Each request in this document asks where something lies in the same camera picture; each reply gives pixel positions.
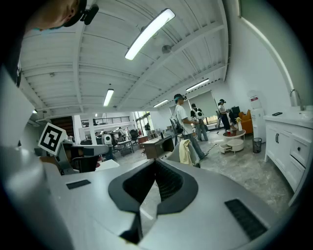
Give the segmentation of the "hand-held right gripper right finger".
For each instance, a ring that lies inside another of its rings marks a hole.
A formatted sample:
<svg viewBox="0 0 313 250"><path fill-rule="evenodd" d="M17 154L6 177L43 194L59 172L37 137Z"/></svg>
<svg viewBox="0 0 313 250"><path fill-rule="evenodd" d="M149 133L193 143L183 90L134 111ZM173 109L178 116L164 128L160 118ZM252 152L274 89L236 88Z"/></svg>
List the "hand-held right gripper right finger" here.
<svg viewBox="0 0 313 250"><path fill-rule="evenodd" d="M268 204L222 174L156 160L155 176L161 202L143 249L233 250L278 219Z"/></svg>

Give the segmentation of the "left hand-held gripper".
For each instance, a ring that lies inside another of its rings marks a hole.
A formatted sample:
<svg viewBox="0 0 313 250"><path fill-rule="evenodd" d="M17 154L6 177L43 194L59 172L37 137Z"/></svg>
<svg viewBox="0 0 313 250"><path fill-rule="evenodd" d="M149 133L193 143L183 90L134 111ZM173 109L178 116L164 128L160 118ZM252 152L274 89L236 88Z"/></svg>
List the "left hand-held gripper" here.
<svg viewBox="0 0 313 250"><path fill-rule="evenodd" d="M44 162L57 166L61 175L74 174L74 169L79 172L92 172L98 167L98 158L109 152L107 145L74 145L68 139L64 129L47 123L38 142L38 146L46 151L49 156L43 157ZM82 152L82 156L72 160L70 149Z"/></svg>

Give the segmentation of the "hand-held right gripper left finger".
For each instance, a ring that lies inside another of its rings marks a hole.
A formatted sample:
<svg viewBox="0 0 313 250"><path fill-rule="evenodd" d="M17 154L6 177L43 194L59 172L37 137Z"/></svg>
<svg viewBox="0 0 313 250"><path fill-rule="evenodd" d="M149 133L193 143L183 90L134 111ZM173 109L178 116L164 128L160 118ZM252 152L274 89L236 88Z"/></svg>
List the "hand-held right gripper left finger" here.
<svg viewBox="0 0 313 250"><path fill-rule="evenodd" d="M140 206L154 182L154 160L62 177L62 215L72 250L147 250Z"/></svg>

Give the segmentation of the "grey chair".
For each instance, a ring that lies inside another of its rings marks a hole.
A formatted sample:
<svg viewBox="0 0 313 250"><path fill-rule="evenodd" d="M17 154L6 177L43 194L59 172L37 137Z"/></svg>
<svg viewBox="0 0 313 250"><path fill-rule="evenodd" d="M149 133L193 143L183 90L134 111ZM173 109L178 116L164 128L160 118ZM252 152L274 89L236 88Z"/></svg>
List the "grey chair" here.
<svg viewBox="0 0 313 250"><path fill-rule="evenodd" d="M189 149L191 151L191 159L195 163L194 167L200 168L201 167L200 166L200 159L199 159L194 147L192 146L192 144L189 146ZM166 159L180 163L180 160L179 160L179 144L177 144L175 146L174 150L171 152L171 154L169 156L166 157Z"/></svg>

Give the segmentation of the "pale yellow clothes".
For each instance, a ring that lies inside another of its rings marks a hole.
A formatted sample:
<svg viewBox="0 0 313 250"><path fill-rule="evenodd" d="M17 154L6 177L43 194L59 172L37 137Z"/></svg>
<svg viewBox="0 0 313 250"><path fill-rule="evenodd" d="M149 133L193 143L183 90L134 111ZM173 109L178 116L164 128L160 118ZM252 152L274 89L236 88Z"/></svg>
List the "pale yellow clothes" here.
<svg viewBox="0 0 313 250"><path fill-rule="evenodd" d="M195 166L195 163L191 159L191 151L189 146L191 145L190 139L181 140L179 143L179 160L180 163L189 166Z"/></svg>

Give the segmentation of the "dark brown wooden desk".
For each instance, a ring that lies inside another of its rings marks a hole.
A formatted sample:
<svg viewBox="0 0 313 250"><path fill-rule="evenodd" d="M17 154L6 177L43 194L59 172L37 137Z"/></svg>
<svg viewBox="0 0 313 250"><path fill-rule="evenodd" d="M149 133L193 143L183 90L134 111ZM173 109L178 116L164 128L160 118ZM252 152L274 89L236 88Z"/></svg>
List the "dark brown wooden desk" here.
<svg viewBox="0 0 313 250"><path fill-rule="evenodd" d="M147 159L162 158L174 150L172 136L153 139L142 143Z"/></svg>

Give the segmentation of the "round white coffee table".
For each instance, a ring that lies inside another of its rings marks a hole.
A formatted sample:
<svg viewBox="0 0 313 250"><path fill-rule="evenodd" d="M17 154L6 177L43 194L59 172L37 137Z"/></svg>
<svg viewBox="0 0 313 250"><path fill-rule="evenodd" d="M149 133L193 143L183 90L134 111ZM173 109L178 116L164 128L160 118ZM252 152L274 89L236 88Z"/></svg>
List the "round white coffee table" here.
<svg viewBox="0 0 313 250"><path fill-rule="evenodd" d="M224 144L219 146L220 153L233 152L234 154L244 149L246 131L232 130L231 135L227 136L227 132L223 134Z"/></svg>

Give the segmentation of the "white water dispenser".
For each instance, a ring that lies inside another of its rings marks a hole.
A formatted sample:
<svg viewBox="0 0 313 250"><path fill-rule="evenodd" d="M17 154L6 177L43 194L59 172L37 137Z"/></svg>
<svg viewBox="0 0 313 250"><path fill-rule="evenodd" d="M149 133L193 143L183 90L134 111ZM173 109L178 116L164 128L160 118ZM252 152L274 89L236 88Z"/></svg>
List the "white water dispenser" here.
<svg viewBox="0 0 313 250"><path fill-rule="evenodd" d="M251 119L253 126L254 138L261 138L262 143L266 142L266 125L263 116L265 115L264 109L255 90L247 92L247 97L251 105Z"/></svg>

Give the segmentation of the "white cabinet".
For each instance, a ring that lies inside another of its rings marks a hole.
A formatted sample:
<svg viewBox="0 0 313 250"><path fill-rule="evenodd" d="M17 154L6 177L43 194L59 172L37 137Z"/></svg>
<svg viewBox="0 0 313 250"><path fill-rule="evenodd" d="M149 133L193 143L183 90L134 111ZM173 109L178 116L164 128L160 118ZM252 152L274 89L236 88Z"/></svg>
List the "white cabinet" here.
<svg viewBox="0 0 313 250"><path fill-rule="evenodd" d="M270 158L296 192L313 157L313 112L266 115L264 120L265 161Z"/></svg>

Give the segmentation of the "person's black printed t-shirt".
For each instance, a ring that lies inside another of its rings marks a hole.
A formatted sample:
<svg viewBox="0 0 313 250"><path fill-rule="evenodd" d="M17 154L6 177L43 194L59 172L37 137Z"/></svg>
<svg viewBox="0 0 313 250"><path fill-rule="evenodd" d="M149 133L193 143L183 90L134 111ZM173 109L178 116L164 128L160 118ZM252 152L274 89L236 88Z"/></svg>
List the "person's black printed t-shirt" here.
<svg viewBox="0 0 313 250"><path fill-rule="evenodd" d="M18 36L16 39L11 41L4 57L5 68L10 75L12 81L15 83L17 88L20 87L21 83L21 47L22 47L23 36Z"/></svg>

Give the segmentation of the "chrome faucet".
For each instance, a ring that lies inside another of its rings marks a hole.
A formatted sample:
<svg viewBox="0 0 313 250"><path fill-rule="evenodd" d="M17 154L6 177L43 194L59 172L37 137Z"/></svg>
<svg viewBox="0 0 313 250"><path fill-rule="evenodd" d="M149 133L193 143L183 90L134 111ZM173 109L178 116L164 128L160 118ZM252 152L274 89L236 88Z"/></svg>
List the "chrome faucet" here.
<svg viewBox="0 0 313 250"><path fill-rule="evenodd" d="M300 110L301 110L301 111L304 111L304 110L305 110L305 107L304 107L304 105L302 104L302 100L301 100L301 97L300 97L299 92L298 92L296 89L292 89L292 90L290 91L290 97L292 96L293 93L296 94L296 98L297 98L297 101L296 101L296 102L298 103L298 105L299 105L299 107L300 107Z"/></svg>

